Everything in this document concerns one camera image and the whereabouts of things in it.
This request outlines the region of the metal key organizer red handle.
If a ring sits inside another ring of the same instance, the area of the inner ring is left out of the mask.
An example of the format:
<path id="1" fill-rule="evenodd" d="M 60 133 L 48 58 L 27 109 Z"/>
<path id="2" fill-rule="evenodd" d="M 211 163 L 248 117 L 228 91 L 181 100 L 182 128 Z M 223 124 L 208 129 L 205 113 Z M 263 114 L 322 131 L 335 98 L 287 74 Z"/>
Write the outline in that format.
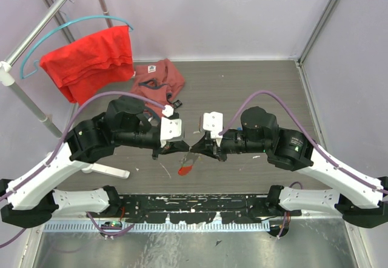
<path id="1" fill-rule="evenodd" d="M 181 160 L 181 167 L 178 170 L 179 176 L 188 175 L 193 169 L 194 164 L 200 158 L 200 154 L 187 152 Z"/>

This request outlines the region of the yellow tag key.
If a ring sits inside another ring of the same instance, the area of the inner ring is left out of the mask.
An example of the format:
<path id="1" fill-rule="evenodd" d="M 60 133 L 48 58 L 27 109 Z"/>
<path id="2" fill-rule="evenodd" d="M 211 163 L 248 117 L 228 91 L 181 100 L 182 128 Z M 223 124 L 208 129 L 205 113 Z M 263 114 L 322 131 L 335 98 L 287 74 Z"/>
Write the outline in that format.
<path id="1" fill-rule="evenodd" d="M 198 127 L 195 131 L 193 131 L 193 134 L 199 134 L 201 132 L 203 132 L 203 129 L 202 129 L 202 120 L 200 119 L 198 122 Z"/>

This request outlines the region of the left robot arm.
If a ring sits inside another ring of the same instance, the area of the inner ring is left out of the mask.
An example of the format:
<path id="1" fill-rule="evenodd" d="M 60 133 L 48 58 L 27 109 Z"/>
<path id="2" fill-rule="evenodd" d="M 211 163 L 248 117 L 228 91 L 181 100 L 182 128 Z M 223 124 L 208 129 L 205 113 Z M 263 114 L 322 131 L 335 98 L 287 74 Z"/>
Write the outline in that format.
<path id="1" fill-rule="evenodd" d="M 41 163 L 18 179 L 1 180 L 2 222 L 29 229 L 46 223 L 53 216 L 72 216 L 87 212 L 114 217 L 122 201 L 113 186 L 65 192 L 57 186 L 78 171 L 107 172 L 115 169 L 99 165 L 117 147 L 150 149 L 152 158 L 188 152 L 179 115 L 173 107 L 162 106 L 162 118 L 152 125 L 145 112 L 149 100 L 137 95 L 122 95 L 109 102 L 107 110 L 65 131 L 64 140 Z"/>

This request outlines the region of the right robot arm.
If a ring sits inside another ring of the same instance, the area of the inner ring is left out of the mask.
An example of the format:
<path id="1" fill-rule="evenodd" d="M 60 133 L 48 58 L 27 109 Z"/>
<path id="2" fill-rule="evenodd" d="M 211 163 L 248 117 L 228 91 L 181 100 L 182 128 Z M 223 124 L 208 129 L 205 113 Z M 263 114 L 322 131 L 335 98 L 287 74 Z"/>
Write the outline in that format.
<path id="1" fill-rule="evenodd" d="M 224 162 L 229 154 L 264 153 L 269 164 L 317 179 L 327 190 L 299 190 L 273 185 L 266 199 L 271 215 L 309 210 L 339 215 L 354 226 L 374 228 L 387 222 L 387 177 L 372 178 L 339 162 L 297 130 L 281 128 L 276 116 L 260 107 L 241 115 L 241 129 L 221 130 L 222 113 L 205 113 L 204 136 L 190 151 Z"/>

